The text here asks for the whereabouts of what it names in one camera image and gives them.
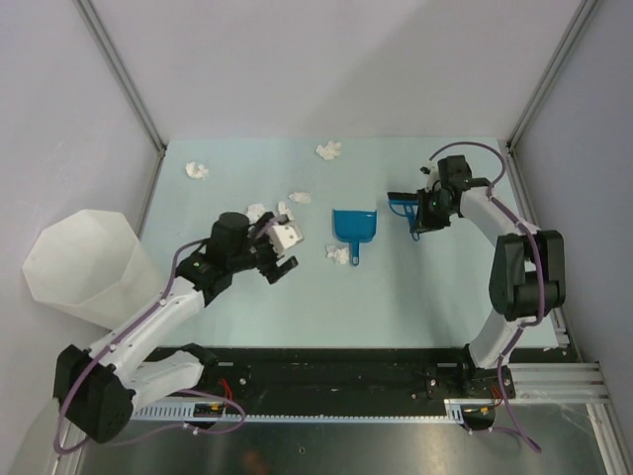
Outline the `white paper scrap elongated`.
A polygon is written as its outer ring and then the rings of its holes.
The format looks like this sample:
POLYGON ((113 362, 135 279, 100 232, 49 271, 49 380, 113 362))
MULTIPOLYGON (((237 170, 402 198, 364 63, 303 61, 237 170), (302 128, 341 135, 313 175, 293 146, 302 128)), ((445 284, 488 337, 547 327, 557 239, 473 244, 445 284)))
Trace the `white paper scrap elongated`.
POLYGON ((294 221, 295 216, 292 210, 284 201, 279 201, 277 204, 277 211, 279 215, 284 215, 288 220, 294 221))

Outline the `blue plastic hand brush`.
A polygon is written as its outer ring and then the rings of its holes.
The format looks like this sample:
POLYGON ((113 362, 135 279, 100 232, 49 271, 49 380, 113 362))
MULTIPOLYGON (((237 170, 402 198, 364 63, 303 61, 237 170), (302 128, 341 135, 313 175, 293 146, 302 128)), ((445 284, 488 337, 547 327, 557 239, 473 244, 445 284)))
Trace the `blue plastic hand brush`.
POLYGON ((388 206, 392 213, 407 220, 409 235, 414 241, 419 241, 420 233, 416 230, 417 195, 415 193, 389 192, 388 206))

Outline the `blue plastic dustpan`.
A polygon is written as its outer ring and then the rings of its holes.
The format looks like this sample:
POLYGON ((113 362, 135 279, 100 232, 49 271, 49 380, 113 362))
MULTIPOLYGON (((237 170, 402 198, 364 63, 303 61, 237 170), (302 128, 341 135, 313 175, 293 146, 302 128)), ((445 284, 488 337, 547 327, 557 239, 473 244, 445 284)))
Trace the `blue plastic dustpan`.
POLYGON ((377 232, 376 211, 333 210, 332 226, 335 237, 349 246, 350 263, 360 263, 360 245, 370 242, 377 232))

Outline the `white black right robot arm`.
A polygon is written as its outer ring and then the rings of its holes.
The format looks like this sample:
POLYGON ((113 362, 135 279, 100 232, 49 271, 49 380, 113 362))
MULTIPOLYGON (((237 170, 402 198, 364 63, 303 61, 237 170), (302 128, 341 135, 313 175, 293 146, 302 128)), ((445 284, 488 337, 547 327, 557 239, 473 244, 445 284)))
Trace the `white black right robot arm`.
POLYGON ((519 218, 490 187, 447 184, 423 188, 413 231, 441 231, 453 216, 471 221, 494 246, 489 280, 492 310, 453 368, 435 371, 448 394, 479 397, 503 388, 503 368, 523 334, 566 299, 564 239, 519 218))

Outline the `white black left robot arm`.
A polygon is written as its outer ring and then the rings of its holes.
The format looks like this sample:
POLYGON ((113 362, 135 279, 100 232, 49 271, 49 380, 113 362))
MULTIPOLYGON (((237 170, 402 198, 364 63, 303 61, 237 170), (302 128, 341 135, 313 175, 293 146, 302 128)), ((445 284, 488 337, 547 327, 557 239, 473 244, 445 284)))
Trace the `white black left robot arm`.
POLYGON ((286 214, 266 212, 256 222, 238 212, 220 214, 208 237, 175 251, 165 288, 146 306, 89 347, 70 345, 58 356, 53 396, 59 421, 105 443, 136 411, 166 396, 212 393, 219 372, 211 351, 188 343, 159 361, 148 357, 227 290, 234 275, 255 270, 269 284, 278 282, 297 267, 286 253, 303 239, 286 214))

